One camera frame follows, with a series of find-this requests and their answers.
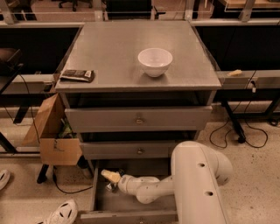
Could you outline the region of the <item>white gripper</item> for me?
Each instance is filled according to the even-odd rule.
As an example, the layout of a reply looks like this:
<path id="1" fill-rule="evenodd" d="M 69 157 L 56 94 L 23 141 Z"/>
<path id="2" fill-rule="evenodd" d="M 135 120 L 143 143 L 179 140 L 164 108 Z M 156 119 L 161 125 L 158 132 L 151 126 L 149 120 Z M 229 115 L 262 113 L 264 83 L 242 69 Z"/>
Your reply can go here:
<path id="1" fill-rule="evenodd" d="M 115 171 L 102 170 L 101 175 L 110 182 L 117 184 L 121 192 L 135 194 L 137 190 L 137 179 L 131 175 L 121 175 Z"/>

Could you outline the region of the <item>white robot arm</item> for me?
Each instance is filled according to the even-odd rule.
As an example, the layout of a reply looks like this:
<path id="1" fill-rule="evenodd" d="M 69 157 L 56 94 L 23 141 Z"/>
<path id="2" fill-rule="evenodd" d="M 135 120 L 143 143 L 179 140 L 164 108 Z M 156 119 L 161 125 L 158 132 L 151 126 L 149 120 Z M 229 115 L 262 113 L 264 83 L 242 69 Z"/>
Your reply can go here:
<path id="1" fill-rule="evenodd" d="M 227 156 L 202 143 L 179 143 L 171 154 L 171 175 L 162 180 L 103 170 L 101 175 L 142 204 L 175 197 L 179 224 L 229 224 L 220 187 L 231 178 Z"/>

